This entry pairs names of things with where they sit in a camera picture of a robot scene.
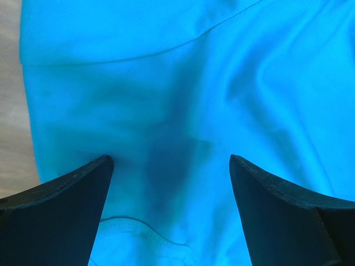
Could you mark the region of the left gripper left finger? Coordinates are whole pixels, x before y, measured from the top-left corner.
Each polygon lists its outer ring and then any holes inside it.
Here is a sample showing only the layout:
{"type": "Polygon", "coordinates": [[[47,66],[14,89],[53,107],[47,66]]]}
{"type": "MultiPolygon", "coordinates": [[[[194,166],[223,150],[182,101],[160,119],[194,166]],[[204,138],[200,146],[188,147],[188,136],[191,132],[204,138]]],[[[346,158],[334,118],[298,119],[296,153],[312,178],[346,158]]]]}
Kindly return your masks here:
{"type": "Polygon", "coordinates": [[[102,156],[1,198],[1,265],[88,265],[113,169],[102,156]]]}

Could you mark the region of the teal t shirt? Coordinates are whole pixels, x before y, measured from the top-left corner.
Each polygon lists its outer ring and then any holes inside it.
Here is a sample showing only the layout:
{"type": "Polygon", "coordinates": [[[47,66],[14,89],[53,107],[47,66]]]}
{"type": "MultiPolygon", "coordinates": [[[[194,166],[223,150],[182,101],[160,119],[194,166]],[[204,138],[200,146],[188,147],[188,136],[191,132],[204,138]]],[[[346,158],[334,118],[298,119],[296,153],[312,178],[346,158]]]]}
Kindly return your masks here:
{"type": "Polygon", "coordinates": [[[42,182],[109,155],[90,265],[250,265],[240,155],[354,200],[353,1],[23,1],[42,182]]]}

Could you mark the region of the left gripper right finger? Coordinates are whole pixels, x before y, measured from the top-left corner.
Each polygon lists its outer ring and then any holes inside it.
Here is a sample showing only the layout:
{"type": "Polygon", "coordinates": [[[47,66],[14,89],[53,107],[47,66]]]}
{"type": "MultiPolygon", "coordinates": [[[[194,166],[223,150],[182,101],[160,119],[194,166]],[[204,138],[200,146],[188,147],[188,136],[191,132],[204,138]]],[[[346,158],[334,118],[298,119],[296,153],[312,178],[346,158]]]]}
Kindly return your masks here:
{"type": "Polygon", "coordinates": [[[354,202],[326,196],[232,155],[232,189],[251,263],[354,264],[354,202]]]}

